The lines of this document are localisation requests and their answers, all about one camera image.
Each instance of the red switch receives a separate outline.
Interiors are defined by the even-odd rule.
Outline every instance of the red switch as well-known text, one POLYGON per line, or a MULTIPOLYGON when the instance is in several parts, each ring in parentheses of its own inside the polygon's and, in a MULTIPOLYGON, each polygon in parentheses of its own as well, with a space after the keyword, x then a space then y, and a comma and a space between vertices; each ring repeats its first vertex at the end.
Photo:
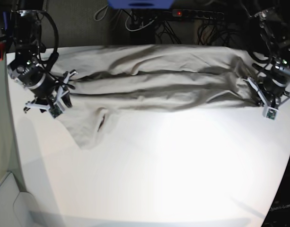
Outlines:
POLYGON ((172 10, 172 16, 174 16, 174 17, 182 17, 183 16, 183 12, 180 9, 174 9, 174 10, 172 10))

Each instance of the beige cloth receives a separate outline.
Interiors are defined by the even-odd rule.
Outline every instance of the beige cloth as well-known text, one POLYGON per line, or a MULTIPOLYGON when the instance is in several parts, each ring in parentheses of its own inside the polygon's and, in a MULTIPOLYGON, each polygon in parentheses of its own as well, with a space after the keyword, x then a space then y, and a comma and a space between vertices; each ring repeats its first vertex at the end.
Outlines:
POLYGON ((73 108, 58 120, 81 148, 90 148, 123 110, 254 106, 244 80, 252 63, 244 51, 188 45, 90 47, 64 54, 53 71, 76 69, 75 79, 84 80, 71 83, 76 87, 71 91, 73 108))

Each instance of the cable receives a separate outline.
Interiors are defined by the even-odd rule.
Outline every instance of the cable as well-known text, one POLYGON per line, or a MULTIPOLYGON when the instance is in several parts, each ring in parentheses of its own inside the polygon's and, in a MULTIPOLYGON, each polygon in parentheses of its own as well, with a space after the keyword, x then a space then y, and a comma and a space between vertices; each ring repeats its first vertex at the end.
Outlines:
POLYGON ((228 45, 229 45, 230 40, 236 45, 236 47, 238 47, 240 50, 243 50, 243 48, 239 44, 237 44, 237 42, 235 42, 235 40, 231 36, 229 36, 228 45))
MULTIPOLYGON (((54 34, 54 47, 53 47, 53 52, 50 55, 50 57, 49 57, 48 60, 43 61, 43 63, 45 64, 45 63, 50 62, 53 59, 54 55, 57 54, 57 51, 58 51, 58 48, 59 48, 59 31, 58 31, 58 28, 57 28, 54 20, 52 19, 52 17, 47 12, 41 12, 41 14, 48 19, 50 25, 53 28, 53 34, 54 34)), ((42 36, 42 27, 40 27, 39 44, 42 43, 41 42, 41 36, 42 36)))
POLYGON ((129 17, 127 17, 126 22, 125 22, 125 27, 126 27, 126 29, 127 29, 129 32, 137 32, 137 31, 141 31, 142 29, 147 28, 147 27, 149 27, 150 25, 152 25, 152 24, 154 23, 155 19, 153 19, 152 21, 150 21, 150 22, 149 22, 148 24, 146 24, 145 26, 142 26, 142 27, 140 27, 140 28, 137 28, 137 29, 131 30, 131 29, 128 27, 128 25, 127 25, 128 20, 129 20, 129 17))
POLYGON ((272 54, 270 54, 270 58, 269 58, 267 64, 266 64, 263 68, 261 68, 261 69, 258 71, 258 73, 256 74, 255 77, 258 77, 258 75, 259 75, 260 73, 262 73, 262 72, 263 72, 263 71, 268 67, 268 65, 271 64, 272 60, 273 60, 273 58, 272 58, 272 54))
POLYGON ((193 0, 193 2, 201 6, 208 6, 208 5, 211 5, 213 2, 215 2, 215 0, 208 0, 206 1, 206 3, 199 2, 197 0, 193 0))
POLYGON ((209 19, 208 24, 205 26, 203 32, 202 32, 202 39, 203 39, 203 44, 205 45, 209 36, 211 37, 211 34, 215 30, 215 25, 211 24, 212 20, 209 19))
MULTIPOLYGON (((220 24, 219 26, 223 26, 225 29, 228 29, 228 25, 220 24)), ((217 25, 216 25, 216 33, 219 33, 219 29, 217 28, 217 25)), ((226 40, 224 40, 222 36, 220 37, 220 39, 223 41, 223 46, 224 46, 226 40)))
POLYGON ((167 27, 167 25, 166 25, 166 21, 162 21, 162 22, 160 23, 160 25, 157 27, 157 29, 159 29, 160 26, 162 26, 162 25, 163 25, 164 29, 163 29, 162 32, 160 32, 160 33, 157 35, 158 38, 160 39, 160 41, 161 41, 161 36, 162 36, 163 34, 167 34, 167 35, 169 36, 169 38, 171 39, 171 42, 172 42, 173 44, 175 44, 175 42, 176 42, 177 44, 181 44, 181 41, 179 40, 179 38, 178 38, 174 33, 172 33, 173 30, 171 31, 170 28, 167 27))
POLYGON ((40 18, 40 17, 39 17, 39 14, 37 13, 37 14, 36 14, 36 18, 37 18, 38 20, 42 21, 42 20, 44 19, 44 16, 42 15, 42 18, 40 18))
POLYGON ((210 34, 208 35, 208 37, 206 38, 206 41, 204 42, 204 45, 207 45, 208 40, 211 39, 211 37, 212 37, 212 35, 213 35, 213 33, 214 33, 214 30, 216 29, 216 26, 217 26, 217 25, 214 24, 214 27, 213 27, 212 31, 210 32, 210 34))
POLYGON ((197 36, 198 36, 198 41, 197 44, 202 44, 204 45, 204 43, 202 42, 202 35, 204 30, 209 26, 210 24, 210 20, 208 21, 208 24, 205 24, 205 21, 202 21, 202 24, 199 26, 199 28, 197 29, 197 36))
POLYGON ((49 72, 48 70, 47 70, 47 68, 44 66, 44 64, 43 64, 43 61, 42 61, 42 58, 41 58, 41 54, 39 53, 39 62, 41 63, 41 65, 42 65, 42 67, 43 67, 43 69, 44 69, 44 71, 46 72, 46 73, 48 73, 54 80, 55 80, 55 82, 58 82, 59 83, 59 85, 57 85, 57 84, 55 84, 54 86, 66 86, 66 87, 69 87, 69 88, 71 88, 72 90, 75 90, 75 87, 73 86, 73 85, 71 85, 71 84, 65 84, 63 81, 61 81, 61 80, 59 80, 56 76, 54 76, 51 72, 49 72))
POLYGON ((128 12, 127 12, 126 10, 124 10, 124 9, 122 9, 122 11, 123 11, 125 14, 127 14, 127 15, 131 18, 132 21, 135 21, 134 18, 130 15, 130 13, 128 13, 128 12))
POLYGON ((238 1, 239 1, 239 4, 241 5, 241 7, 246 11, 248 18, 251 18, 252 16, 250 15, 248 9, 244 5, 243 0, 238 0, 238 1))
POLYGON ((171 25, 169 24, 168 21, 166 21, 166 24, 169 26, 169 28, 170 28, 170 30, 171 30, 171 32, 172 32, 174 38, 176 39, 176 42, 177 42, 178 44, 182 44, 182 41, 177 37, 177 35, 175 34, 174 30, 172 29, 172 27, 171 27, 171 25))
MULTIPOLYGON (((100 8, 93 16, 93 19, 95 21, 102 21, 106 15, 107 15, 107 12, 109 10, 109 5, 105 5, 104 7, 100 8)), ((111 31, 114 31, 116 29, 116 26, 118 25, 118 22, 121 18, 121 14, 124 10, 122 9, 119 9, 115 15, 109 20, 109 23, 113 22, 115 20, 115 24, 114 26, 110 29, 111 31)))
POLYGON ((157 38, 158 38, 160 44, 163 44, 162 38, 161 38, 157 33, 155 33, 155 36, 157 36, 157 38))
POLYGON ((106 14, 107 14, 107 11, 109 10, 109 5, 107 4, 107 5, 105 5, 104 7, 102 7, 102 8, 100 8, 94 15, 93 15, 93 19, 95 20, 95 21, 101 21, 101 20, 103 20, 104 18, 105 18, 105 16, 106 16, 106 14), (102 13, 103 12, 103 15, 102 15, 102 17, 101 18, 97 18, 98 17, 98 15, 100 14, 100 13, 102 13))
POLYGON ((237 30, 234 29, 226 29, 223 31, 220 31, 212 36, 210 39, 209 45, 211 45, 213 42, 217 41, 219 38, 222 38, 223 35, 228 34, 228 35, 238 35, 242 37, 241 33, 237 30))

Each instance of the blue object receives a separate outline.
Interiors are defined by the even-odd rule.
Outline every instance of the blue object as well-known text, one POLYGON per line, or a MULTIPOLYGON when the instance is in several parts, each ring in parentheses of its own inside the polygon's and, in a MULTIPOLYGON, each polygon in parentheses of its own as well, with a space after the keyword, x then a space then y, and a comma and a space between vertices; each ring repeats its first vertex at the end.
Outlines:
POLYGON ((108 0, 114 9, 168 9, 174 0, 108 0))
POLYGON ((5 25, 5 31, 8 30, 8 22, 10 21, 10 15, 8 12, 3 12, 3 20, 4 20, 4 25, 5 25))

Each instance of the gray floor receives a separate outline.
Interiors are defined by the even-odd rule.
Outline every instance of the gray floor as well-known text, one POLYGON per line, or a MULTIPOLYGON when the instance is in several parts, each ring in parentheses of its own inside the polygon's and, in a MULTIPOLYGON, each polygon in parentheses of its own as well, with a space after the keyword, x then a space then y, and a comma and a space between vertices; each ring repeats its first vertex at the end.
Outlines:
POLYGON ((11 171, 19 189, 25 192, 7 90, 5 61, 0 61, 0 180, 7 171, 11 171))

